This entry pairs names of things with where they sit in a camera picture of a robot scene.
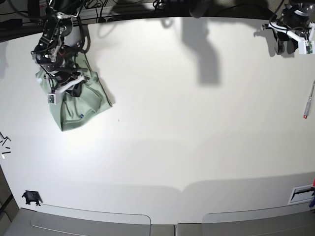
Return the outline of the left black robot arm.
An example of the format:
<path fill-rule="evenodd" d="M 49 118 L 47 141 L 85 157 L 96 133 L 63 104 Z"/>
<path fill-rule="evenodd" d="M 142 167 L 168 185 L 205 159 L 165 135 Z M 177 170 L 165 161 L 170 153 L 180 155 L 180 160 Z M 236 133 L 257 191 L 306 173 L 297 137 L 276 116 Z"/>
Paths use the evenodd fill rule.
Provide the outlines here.
<path fill-rule="evenodd" d="M 269 22 L 261 27 L 272 30 L 277 55 L 291 55 L 296 50 L 302 55 L 315 53 L 315 24 L 310 21 L 314 11 L 313 0 L 290 0 L 287 4 L 281 1 Z"/>

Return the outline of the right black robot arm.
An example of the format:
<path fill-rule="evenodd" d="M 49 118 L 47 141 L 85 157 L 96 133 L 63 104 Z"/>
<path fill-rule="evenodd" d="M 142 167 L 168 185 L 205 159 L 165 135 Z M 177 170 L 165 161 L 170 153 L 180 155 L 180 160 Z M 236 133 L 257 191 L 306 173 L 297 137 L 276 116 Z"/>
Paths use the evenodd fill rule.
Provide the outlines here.
<path fill-rule="evenodd" d="M 84 52 L 85 35 L 79 16 L 84 5 L 84 0 L 47 1 L 43 33 L 31 55 L 48 83 L 49 103 L 59 103 L 65 93 L 79 97 L 82 84 L 90 79 L 88 69 L 76 62 Z M 72 33 L 73 19 L 78 22 L 79 41 L 69 46 L 65 39 Z"/>

